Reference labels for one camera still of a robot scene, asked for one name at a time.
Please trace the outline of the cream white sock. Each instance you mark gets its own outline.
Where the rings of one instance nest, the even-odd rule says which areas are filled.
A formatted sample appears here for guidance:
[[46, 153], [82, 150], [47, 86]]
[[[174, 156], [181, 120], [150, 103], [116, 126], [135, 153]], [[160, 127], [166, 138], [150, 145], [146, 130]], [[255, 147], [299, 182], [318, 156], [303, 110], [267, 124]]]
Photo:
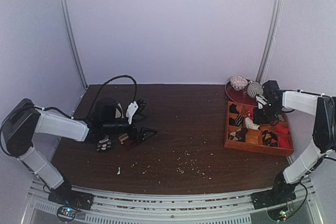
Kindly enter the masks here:
[[251, 118], [245, 118], [244, 121], [247, 129], [260, 130], [260, 125], [255, 124]]

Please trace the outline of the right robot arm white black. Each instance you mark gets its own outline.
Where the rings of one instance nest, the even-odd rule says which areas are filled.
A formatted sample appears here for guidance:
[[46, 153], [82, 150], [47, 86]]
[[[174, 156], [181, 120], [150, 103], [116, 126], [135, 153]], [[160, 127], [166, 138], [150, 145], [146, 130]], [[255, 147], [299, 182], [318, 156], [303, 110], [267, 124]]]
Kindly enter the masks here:
[[257, 124], [278, 122], [283, 108], [287, 113], [299, 111], [314, 116], [314, 126], [310, 144], [280, 175], [284, 184], [269, 192], [269, 199], [274, 204], [289, 196], [287, 185], [297, 184], [335, 151], [335, 97], [302, 90], [272, 90], [268, 99], [254, 109], [254, 120]]

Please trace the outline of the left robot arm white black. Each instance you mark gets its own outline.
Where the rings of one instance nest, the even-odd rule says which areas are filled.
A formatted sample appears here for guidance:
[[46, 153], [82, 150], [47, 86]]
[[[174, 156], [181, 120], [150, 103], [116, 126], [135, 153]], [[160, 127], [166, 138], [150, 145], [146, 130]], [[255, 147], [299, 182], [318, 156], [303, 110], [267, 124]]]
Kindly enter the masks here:
[[64, 205], [71, 205], [76, 199], [71, 183], [34, 147], [34, 135], [54, 135], [94, 144], [98, 152], [110, 149], [114, 138], [125, 148], [133, 148], [158, 133], [136, 126], [146, 119], [142, 113], [145, 106], [146, 102], [139, 99], [124, 110], [117, 100], [103, 98], [80, 119], [58, 108], [41, 108], [30, 99], [23, 99], [1, 123], [1, 150], [21, 161]]

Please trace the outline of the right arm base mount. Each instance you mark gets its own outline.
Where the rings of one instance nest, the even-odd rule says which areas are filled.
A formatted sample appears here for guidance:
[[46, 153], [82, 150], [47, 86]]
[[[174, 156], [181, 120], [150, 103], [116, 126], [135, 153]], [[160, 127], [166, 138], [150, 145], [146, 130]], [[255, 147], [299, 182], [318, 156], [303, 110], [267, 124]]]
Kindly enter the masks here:
[[251, 200], [255, 209], [267, 208], [284, 204], [287, 198], [296, 199], [295, 188], [298, 183], [287, 184], [274, 183], [272, 189], [251, 194]]

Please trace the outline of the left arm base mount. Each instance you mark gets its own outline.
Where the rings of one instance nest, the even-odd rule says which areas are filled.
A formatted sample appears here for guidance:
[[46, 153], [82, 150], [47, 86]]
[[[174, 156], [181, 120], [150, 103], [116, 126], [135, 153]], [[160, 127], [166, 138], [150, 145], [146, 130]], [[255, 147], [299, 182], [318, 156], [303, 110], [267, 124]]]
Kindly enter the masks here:
[[75, 209], [90, 210], [94, 195], [69, 188], [52, 189], [48, 200]]

